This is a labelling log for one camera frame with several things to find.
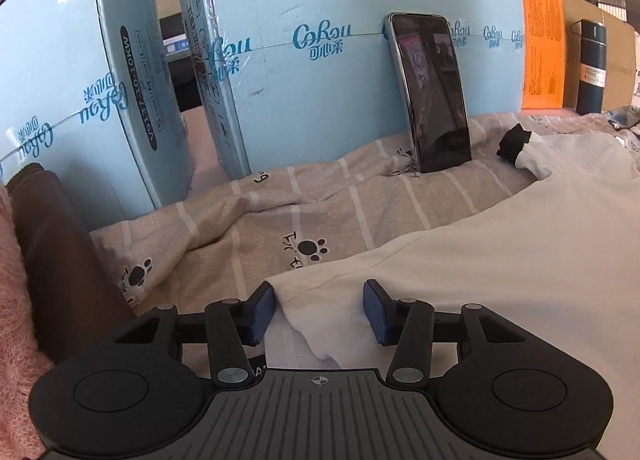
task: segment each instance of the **pink fuzzy fabric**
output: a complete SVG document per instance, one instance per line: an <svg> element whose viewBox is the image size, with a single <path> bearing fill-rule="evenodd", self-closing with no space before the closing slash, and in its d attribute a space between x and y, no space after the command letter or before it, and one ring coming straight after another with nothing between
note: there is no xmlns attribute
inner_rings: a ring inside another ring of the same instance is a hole
<svg viewBox="0 0 640 460"><path fill-rule="evenodd" d="M0 460L43 452L27 402L33 383L49 368L33 336L27 276L9 196L0 185Z"/></svg>

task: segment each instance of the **phone screen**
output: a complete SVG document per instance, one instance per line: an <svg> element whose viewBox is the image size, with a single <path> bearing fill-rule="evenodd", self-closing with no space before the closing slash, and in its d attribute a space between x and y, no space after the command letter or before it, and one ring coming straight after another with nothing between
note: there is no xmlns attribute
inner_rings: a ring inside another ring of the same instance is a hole
<svg viewBox="0 0 640 460"><path fill-rule="evenodd" d="M456 53L443 17L394 14L408 88L409 123L421 172L471 160L465 103Z"/></svg>

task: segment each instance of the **black sleeve cuff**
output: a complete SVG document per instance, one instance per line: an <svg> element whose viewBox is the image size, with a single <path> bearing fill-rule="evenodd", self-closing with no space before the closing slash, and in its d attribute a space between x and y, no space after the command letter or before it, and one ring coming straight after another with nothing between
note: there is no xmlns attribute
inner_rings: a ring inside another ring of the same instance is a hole
<svg viewBox="0 0 640 460"><path fill-rule="evenodd" d="M511 164L516 163L518 154L522 151L522 147L529 142L531 132L527 132L522 128L521 124L517 124L507 133L500 141L500 149L497 151L498 157L509 161Z"/></svg>

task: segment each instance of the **brown sleeve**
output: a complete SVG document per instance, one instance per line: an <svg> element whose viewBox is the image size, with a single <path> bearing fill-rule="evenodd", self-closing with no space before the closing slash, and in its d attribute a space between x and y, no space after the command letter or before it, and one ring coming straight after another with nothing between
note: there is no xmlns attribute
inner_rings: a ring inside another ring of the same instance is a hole
<svg viewBox="0 0 640 460"><path fill-rule="evenodd" d="M7 190L40 350L59 363L135 318L55 173L30 164Z"/></svg>

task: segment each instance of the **orange box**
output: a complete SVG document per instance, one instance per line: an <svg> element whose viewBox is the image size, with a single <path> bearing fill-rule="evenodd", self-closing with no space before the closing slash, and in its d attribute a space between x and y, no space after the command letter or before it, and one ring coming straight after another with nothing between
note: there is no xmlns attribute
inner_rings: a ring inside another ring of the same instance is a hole
<svg viewBox="0 0 640 460"><path fill-rule="evenodd" d="M522 108L562 108L566 46L562 0L524 3Z"/></svg>

